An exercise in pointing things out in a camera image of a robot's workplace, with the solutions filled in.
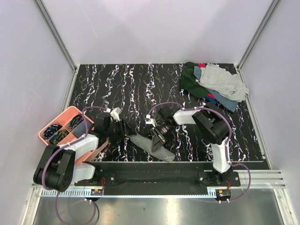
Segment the grey cloth napkin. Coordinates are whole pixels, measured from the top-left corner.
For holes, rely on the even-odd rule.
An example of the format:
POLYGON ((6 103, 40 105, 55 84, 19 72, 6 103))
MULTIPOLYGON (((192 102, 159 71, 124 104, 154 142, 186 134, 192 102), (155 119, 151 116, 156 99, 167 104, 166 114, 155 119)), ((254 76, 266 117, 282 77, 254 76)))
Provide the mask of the grey cloth napkin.
POLYGON ((130 141, 141 148, 143 151, 147 152, 154 158, 164 161, 164 162, 172 162, 175 158, 175 155, 167 150, 163 145, 160 146, 157 150, 152 149, 152 140, 146 137, 143 137, 139 134, 130 136, 130 141))

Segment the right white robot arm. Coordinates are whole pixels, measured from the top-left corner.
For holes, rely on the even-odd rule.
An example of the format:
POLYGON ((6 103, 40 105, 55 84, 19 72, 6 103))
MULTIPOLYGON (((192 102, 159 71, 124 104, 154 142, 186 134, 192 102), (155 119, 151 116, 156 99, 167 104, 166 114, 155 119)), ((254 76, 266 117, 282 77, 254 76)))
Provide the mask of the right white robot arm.
POLYGON ((232 173, 229 159, 229 140, 232 135, 232 126, 226 115, 222 114, 213 103, 202 107, 185 109, 180 107, 173 111, 169 107, 159 109, 158 114, 163 122, 158 125, 149 112, 146 115, 146 124, 151 124, 152 148, 156 152, 166 143, 166 137, 179 125, 196 125, 203 136, 211 145, 213 153, 213 169, 207 178, 208 183, 219 186, 225 185, 232 173))

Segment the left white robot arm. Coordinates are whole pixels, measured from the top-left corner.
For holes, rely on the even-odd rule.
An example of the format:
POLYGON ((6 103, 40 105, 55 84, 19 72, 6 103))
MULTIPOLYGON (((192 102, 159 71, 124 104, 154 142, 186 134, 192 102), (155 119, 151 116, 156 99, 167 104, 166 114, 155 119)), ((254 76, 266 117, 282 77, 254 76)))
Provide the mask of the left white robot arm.
POLYGON ((104 116, 95 123, 84 114, 86 109, 70 106, 39 132, 46 147, 33 175, 35 184, 64 192, 82 180, 92 186, 101 181, 92 160, 109 142, 136 135, 119 117, 120 108, 101 110, 104 116))

